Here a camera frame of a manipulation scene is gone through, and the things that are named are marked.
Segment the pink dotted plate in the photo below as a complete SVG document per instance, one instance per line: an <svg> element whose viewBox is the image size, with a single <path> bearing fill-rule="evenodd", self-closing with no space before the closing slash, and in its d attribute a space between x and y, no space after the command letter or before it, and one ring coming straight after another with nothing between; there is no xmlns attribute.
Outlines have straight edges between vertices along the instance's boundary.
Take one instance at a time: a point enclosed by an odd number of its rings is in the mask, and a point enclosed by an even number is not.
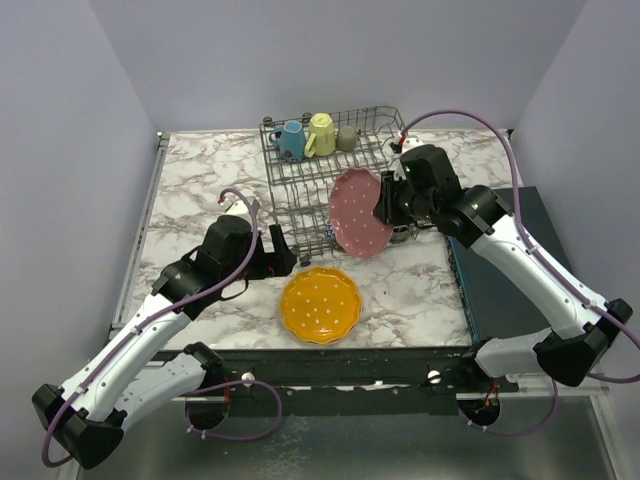
<svg viewBox="0 0 640 480"><path fill-rule="evenodd" d="M380 189L380 178L365 168L348 169L335 181L329 196L329 222L336 242L351 256L376 256L392 236L392 227L374 215Z"/></svg>

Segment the tan plate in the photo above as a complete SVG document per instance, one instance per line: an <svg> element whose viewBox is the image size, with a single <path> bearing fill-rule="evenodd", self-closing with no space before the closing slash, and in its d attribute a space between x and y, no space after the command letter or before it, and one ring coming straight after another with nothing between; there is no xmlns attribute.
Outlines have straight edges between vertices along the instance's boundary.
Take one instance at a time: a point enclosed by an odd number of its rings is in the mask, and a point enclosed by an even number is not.
<svg viewBox="0 0 640 480"><path fill-rule="evenodd" d="M360 291L342 270L313 267L297 273L284 287L279 313L298 340L329 345L345 338L363 310Z"/></svg>

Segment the small grey mug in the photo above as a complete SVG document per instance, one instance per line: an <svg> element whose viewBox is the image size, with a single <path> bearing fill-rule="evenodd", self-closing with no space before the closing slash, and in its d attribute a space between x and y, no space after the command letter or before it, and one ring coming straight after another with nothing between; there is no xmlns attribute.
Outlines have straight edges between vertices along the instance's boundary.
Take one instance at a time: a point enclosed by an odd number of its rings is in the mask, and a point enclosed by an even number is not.
<svg viewBox="0 0 640 480"><path fill-rule="evenodd" d="M339 128L336 134L336 148L343 152L352 152L359 143L360 129L351 125Z"/></svg>

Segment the grey wire dish rack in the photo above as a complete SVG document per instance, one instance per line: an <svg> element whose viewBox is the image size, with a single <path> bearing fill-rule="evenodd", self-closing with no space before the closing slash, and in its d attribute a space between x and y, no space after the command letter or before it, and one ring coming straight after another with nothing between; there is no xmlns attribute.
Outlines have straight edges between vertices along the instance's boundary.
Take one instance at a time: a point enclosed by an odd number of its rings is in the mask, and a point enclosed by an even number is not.
<svg viewBox="0 0 640 480"><path fill-rule="evenodd" d="M351 168L366 168L376 175L386 171L401 173L399 160L390 144L404 127L399 110L380 105L336 111L330 114L339 129L351 126L358 131L358 143L352 152L335 151L327 157L288 162L279 157L270 140L284 119L265 116L259 125L264 164L272 202L272 217L299 263L307 267L311 260L338 249L328 228L329 196L335 181Z"/></svg>

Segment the yellow cream mug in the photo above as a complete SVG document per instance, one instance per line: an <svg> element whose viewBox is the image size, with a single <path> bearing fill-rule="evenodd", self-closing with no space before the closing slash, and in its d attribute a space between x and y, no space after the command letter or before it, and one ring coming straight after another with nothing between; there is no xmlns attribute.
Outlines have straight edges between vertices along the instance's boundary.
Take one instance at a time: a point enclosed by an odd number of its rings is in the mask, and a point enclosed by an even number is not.
<svg viewBox="0 0 640 480"><path fill-rule="evenodd" d="M328 156L336 148L336 134L332 117L327 113L316 113L309 121L309 136L305 144L306 158Z"/></svg>

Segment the blue mug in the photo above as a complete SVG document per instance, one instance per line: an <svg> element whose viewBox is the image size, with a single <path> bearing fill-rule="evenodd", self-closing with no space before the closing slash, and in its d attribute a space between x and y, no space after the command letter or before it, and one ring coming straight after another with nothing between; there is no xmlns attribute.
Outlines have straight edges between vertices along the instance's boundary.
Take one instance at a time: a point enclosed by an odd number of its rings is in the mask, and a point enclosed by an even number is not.
<svg viewBox="0 0 640 480"><path fill-rule="evenodd" d="M303 124L289 120L269 134L270 143L276 147L278 157L287 162L299 162L305 158L306 136Z"/></svg>

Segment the dark brown patterned bowl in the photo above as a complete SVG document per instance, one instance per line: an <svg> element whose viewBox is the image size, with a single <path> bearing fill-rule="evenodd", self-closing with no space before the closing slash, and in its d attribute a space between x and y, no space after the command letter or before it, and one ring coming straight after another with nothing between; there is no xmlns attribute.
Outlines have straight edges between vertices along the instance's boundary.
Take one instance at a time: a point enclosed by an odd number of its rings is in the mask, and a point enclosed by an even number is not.
<svg viewBox="0 0 640 480"><path fill-rule="evenodd" d="M413 225L397 226L393 229L389 242L391 244L401 244L414 237L415 227Z"/></svg>

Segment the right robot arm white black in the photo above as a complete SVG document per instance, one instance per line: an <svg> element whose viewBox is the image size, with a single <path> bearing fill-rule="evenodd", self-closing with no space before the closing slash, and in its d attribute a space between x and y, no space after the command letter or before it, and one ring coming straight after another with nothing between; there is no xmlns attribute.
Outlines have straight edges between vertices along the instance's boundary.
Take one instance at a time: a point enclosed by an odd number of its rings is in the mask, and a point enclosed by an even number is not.
<svg viewBox="0 0 640 480"><path fill-rule="evenodd" d="M540 372L577 387L591 376L630 319L631 306L606 300L576 279L518 225L512 205L493 189L462 187L442 148L394 142L391 149L402 173L383 173L375 216L390 226L430 221L500 270L548 323L536 333L472 348L459 370L462 384L480 392L496 378Z"/></svg>

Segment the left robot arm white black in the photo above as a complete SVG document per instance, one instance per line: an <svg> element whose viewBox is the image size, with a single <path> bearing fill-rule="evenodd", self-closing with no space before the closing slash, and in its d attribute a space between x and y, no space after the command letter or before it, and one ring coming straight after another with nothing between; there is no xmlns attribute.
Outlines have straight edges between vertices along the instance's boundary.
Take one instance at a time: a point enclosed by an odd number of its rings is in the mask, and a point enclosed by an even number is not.
<svg viewBox="0 0 640 480"><path fill-rule="evenodd" d="M55 386L44 384L32 404L45 430L41 456L57 442L83 468L108 458L139 420L180 396L220 391L225 399L238 381L222 358L202 342L187 345L160 367L148 363L206 308L224 300L235 280L288 276L296 256L280 225L269 228L273 249L265 251L254 219L222 215L203 242L165 266L135 315L80 371Z"/></svg>

